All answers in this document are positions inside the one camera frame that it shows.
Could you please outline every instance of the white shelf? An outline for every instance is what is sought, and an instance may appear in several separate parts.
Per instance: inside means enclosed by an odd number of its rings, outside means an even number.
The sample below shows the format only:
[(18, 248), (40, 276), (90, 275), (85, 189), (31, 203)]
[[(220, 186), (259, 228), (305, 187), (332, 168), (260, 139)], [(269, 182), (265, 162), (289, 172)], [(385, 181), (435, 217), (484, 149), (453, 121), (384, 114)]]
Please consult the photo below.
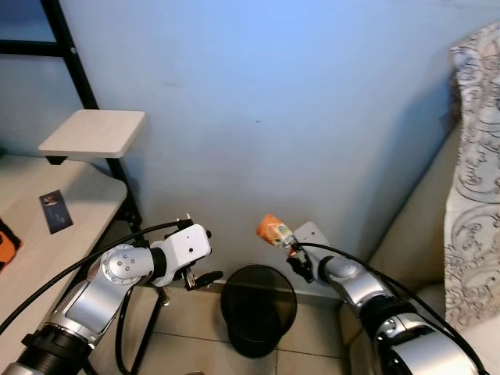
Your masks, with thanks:
[[(0, 273), (0, 322), (43, 283), (86, 256), (127, 196), (122, 181), (86, 162), (52, 166), (43, 158), (0, 159), (0, 217), (23, 245)], [(50, 234), (39, 197), (60, 190), (73, 225)], [(58, 282), (0, 336), (0, 373), (24, 350), (21, 340), (45, 321), (67, 288)]]
[(39, 147), (44, 156), (121, 158), (145, 119), (141, 111), (81, 109)]

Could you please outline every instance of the orange object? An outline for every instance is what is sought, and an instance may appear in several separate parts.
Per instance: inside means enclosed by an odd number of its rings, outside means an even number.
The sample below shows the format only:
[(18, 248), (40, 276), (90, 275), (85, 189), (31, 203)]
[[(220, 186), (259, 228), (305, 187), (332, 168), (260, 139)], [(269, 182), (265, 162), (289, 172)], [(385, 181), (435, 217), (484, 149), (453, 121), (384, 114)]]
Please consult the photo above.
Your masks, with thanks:
[(21, 240), (0, 220), (0, 270), (16, 256), (21, 245)]
[(257, 235), (272, 246), (287, 251), (288, 256), (295, 253), (295, 250), (291, 247), (297, 242), (293, 232), (272, 213), (268, 213), (257, 227)]

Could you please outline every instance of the patterned curtain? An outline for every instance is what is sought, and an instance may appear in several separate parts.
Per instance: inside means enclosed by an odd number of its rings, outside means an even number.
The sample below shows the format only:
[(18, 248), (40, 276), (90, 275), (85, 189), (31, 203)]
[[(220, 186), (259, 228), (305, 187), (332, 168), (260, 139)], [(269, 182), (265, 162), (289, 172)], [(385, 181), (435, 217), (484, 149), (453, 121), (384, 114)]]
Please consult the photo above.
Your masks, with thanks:
[(452, 56), (462, 137), (445, 217), (446, 319), (463, 331), (500, 313), (500, 23)]

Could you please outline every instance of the tiled floor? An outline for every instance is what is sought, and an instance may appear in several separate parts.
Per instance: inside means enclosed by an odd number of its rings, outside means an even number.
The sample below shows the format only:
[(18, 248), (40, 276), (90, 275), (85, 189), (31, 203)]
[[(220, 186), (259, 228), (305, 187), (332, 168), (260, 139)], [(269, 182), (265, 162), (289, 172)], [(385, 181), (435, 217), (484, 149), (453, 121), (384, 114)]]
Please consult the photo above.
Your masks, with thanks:
[[(126, 363), (136, 350), (128, 348), (127, 342), (132, 342), (133, 337), (142, 333), (154, 300), (154, 295), (147, 295), (147, 290), (141, 293), (146, 296), (137, 298), (139, 302), (127, 316), (124, 333)], [(171, 288), (170, 297), (170, 305), (160, 313), (142, 363), (141, 375), (187, 375), (197, 371), (205, 375), (348, 373), (337, 313), (332, 303), (300, 304), (295, 323), (281, 339), (277, 350), (261, 359), (248, 359), (239, 355), (229, 343), (220, 312), (219, 294)], [(113, 358), (113, 339), (105, 337), (104, 341), (93, 353), (91, 361), (100, 370), (99, 373), (119, 374)]]

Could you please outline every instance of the black cable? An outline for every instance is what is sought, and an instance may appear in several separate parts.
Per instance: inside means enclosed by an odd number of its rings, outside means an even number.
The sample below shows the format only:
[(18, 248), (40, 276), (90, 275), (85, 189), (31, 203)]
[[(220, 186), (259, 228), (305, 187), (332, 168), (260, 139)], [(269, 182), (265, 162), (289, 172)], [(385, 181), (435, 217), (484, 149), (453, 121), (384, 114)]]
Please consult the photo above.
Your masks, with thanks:
[(486, 371), (486, 369), (483, 366), (483, 363), (481, 362), (479, 356), (477, 353), (474, 351), (474, 349), (469, 345), (469, 343), (457, 332), (455, 328), (453, 328), (444, 318), (442, 318), (437, 312), (435, 312), (425, 301), (423, 301), (418, 295), (410, 291), (407, 287), (405, 287), (403, 284), (401, 284), (399, 281), (396, 281), (392, 277), (389, 277), (385, 273), (380, 272), (379, 270), (374, 269), (372, 266), (370, 266), (368, 263), (363, 262), (361, 259), (356, 258), (355, 256), (348, 254), (347, 252), (343, 252), (341, 250), (338, 250), (336, 248), (332, 248), (331, 246), (326, 246), (326, 245), (320, 245), (320, 244), (313, 244), (310, 242), (299, 242), (297, 245), (299, 246), (311, 246), (314, 248), (324, 248), (325, 250), (329, 250), (331, 252), (335, 252), (339, 255), (344, 256), (347, 259), (350, 259), (354, 262), (359, 263), (363, 267), (365, 267), (367, 270), (369, 270), (371, 273), (374, 273), (378, 277), (380, 277), (382, 280), (385, 280), (386, 282), (396, 286), (397, 288), (401, 289), (404, 291), (409, 297), (413, 298), (419, 305), (421, 305), (433, 318), (436, 319), (446, 330), (450, 332), (450, 335), (447, 335), (449, 338), (451, 338), (468, 356), (469, 358), (474, 362), (474, 365), (477, 368), (477, 371), (480, 375), (489, 375), (489, 373)]
[(125, 294), (122, 301), (122, 307), (120, 308), (120, 313), (118, 314), (118, 323), (116, 325), (116, 336), (115, 336), (115, 358), (118, 370), (123, 375), (131, 375), (132, 372), (127, 370), (122, 359), (122, 336), (123, 336), (123, 325), (125, 324), (125, 315), (127, 314), (128, 303), (130, 302), (130, 297), (132, 295), (132, 289)]
[(88, 358), (84, 359), (84, 365), (82, 366), (82, 369), (87, 375), (99, 375), (98, 372), (95, 371), (94, 367), (92, 367)]
[(40, 288), (38, 288), (30, 297), (28, 297), (23, 303), (21, 303), (17, 307), (17, 309), (15, 309), (7, 317), (7, 319), (5, 319), (2, 324), (0, 324), (0, 335), (4, 333), (4, 331), (7, 329), (7, 327), (14, 321), (15, 318), (17, 318), (19, 316), (19, 314), (21, 314), (26, 309), (26, 307), (28, 307), (31, 303), (33, 303), (38, 297), (40, 297), (41, 295), (43, 295), (55, 283), (57, 283), (58, 281), (60, 281), (65, 276), (69, 275), (70, 273), (72, 273), (74, 270), (76, 270), (80, 266), (83, 266), (86, 263), (94, 261), (99, 256), (101, 256), (104, 252), (107, 252), (111, 248), (114, 248), (115, 246), (120, 245), (120, 244), (122, 244), (122, 243), (124, 243), (126, 241), (132, 240), (132, 239), (134, 239), (134, 238), (136, 238), (138, 236), (141, 236), (143, 234), (154, 232), (155, 230), (160, 230), (160, 229), (165, 229), (165, 228), (170, 228), (170, 227), (176, 227), (180, 223), (182, 223), (182, 221), (183, 220), (181, 220), (181, 221), (173, 221), (173, 222), (170, 222), (170, 223), (159, 224), (159, 225), (155, 225), (153, 227), (145, 228), (145, 229), (140, 230), (138, 232), (129, 234), (128, 236), (125, 236), (125, 237), (119, 239), (118, 241), (113, 242), (112, 244), (104, 247), (103, 249), (98, 250), (95, 253), (90, 254), (90, 255), (86, 256), (85, 258), (82, 258), (78, 262), (74, 263), (73, 265), (69, 266), (64, 271), (62, 271), (62, 272), (58, 273), (57, 275), (55, 275), (50, 281), (48, 281), (47, 283), (45, 283), (44, 285), (42, 285)]

